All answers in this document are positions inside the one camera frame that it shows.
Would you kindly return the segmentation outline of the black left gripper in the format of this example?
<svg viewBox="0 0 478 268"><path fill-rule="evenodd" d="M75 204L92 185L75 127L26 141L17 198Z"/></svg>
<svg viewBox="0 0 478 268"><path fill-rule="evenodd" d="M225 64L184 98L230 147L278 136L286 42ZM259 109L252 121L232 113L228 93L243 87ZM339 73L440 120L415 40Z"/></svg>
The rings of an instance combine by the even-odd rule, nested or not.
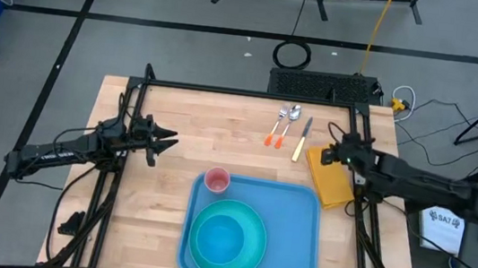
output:
<svg viewBox="0 0 478 268"><path fill-rule="evenodd" d="M157 140L155 142L154 129L156 129L156 127L152 115L138 117L131 128L131 148L133 150L146 151L146 162L150 167L155 166L156 154L160 155L178 143L176 139L162 140L178 135L178 132L161 128L159 125L156 129L156 138L162 141Z"/></svg>

